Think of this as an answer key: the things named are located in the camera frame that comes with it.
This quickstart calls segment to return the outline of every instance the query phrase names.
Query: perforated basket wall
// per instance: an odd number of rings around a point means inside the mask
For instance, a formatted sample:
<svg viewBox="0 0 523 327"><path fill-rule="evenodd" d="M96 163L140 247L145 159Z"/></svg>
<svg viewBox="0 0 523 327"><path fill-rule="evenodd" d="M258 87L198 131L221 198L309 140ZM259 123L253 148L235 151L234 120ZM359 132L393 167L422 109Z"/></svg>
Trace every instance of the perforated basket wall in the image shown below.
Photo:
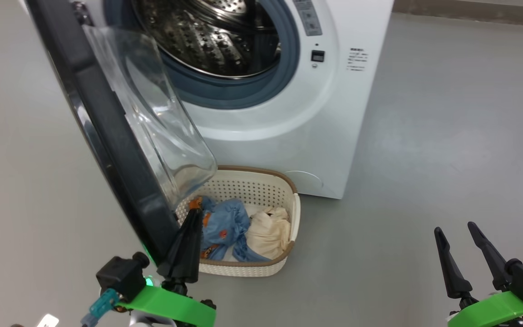
<svg viewBox="0 0 523 327"><path fill-rule="evenodd" d="M183 223L187 216L189 201L197 195L206 195L216 202L231 198L241 199L249 214L266 207L282 207L288 212L292 224L288 248L278 258L265 263L201 259L199 271L223 276L267 277L282 269L295 244L300 227L300 197L293 182L287 176L272 170L219 166L218 172L209 182L184 199L177 207L180 223Z"/></svg>

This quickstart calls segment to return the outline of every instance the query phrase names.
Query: brown basket rim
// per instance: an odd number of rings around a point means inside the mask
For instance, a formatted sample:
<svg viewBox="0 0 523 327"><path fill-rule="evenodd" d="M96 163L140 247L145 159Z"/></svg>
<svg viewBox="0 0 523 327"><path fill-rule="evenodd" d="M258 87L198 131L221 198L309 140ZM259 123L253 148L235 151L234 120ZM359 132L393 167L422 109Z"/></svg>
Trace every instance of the brown basket rim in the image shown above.
<svg viewBox="0 0 523 327"><path fill-rule="evenodd" d="M282 261L283 259L287 258L290 252L292 251L295 241L290 241L288 244L288 247L286 247L286 250L280 254L276 259L273 259L272 261L261 261L257 263L234 263L232 261L218 261L218 260L210 260L210 259L201 259L199 260L199 263L202 265L212 265L212 266L224 266L224 267L268 267L275 265L276 263Z"/></svg>
<svg viewBox="0 0 523 327"><path fill-rule="evenodd" d="M253 168L253 167L245 167L245 166L230 166L230 165L221 165L217 167L218 170L235 170L237 172L250 172L250 173L260 173L260 174L268 174L272 176L276 176L278 178L281 178L285 180L285 182L292 188L292 191L294 193L297 193L297 188L294 185L294 182L285 174L282 174L280 172L276 172L274 170L269 169L263 169L263 168Z"/></svg>

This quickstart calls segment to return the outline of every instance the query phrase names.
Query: washing machine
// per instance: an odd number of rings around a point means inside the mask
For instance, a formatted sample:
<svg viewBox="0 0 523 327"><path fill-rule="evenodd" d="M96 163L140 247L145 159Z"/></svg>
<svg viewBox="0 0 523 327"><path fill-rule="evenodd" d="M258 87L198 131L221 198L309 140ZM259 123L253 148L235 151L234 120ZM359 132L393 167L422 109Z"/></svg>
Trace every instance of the washing machine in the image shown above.
<svg viewBox="0 0 523 327"><path fill-rule="evenodd" d="M218 164L276 170L300 193L342 198L392 4L86 0L71 10L81 24L154 38Z"/></svg>

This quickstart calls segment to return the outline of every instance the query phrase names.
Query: green 3d-printed part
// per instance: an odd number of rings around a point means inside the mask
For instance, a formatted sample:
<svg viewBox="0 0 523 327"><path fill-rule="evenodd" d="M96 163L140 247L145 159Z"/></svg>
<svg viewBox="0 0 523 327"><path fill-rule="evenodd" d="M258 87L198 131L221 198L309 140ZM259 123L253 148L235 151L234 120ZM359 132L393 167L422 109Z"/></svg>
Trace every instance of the green 3d-printed part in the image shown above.
<svg viewBox="0 0 523 327"><path fill-rule="evenodd" d="M494 327L521 316L523 301L512 292L501 292L461 310L448 327Z"/></svg>
<svg viewBox="0 0 523 327"><path fill-rule="evenodd" d="M192 298L169 292L164 288L145 286L130 303L119 302L129 310L140 310L197 327L213 327L216 311Z"/></svg>

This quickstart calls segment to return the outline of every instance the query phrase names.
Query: floor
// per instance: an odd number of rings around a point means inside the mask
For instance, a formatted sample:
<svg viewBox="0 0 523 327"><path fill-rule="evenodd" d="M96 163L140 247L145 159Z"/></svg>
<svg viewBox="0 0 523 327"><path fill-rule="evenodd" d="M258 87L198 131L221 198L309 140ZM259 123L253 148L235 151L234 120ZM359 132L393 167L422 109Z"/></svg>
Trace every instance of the floor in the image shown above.
<svg viewBox="0 0 523 327"><path fill-rule="evenodd" d="M473 296L494 292L465 223L523 260L523 27L393 16L346 197L302 200L280 273L189 287L216 326L445 326L436 226ZM137 250L33 25L0 2L0 326L77 326L99 264Z"/></svg>
<svg viewBox="0 0 523 327"><path fill-rule="evenodd" d="M436 226L473 296L495 292L466 223L523 260L523 27L394 15L346 196L302 208L278 275L191 286L217 325L444 326Z"/></svg>

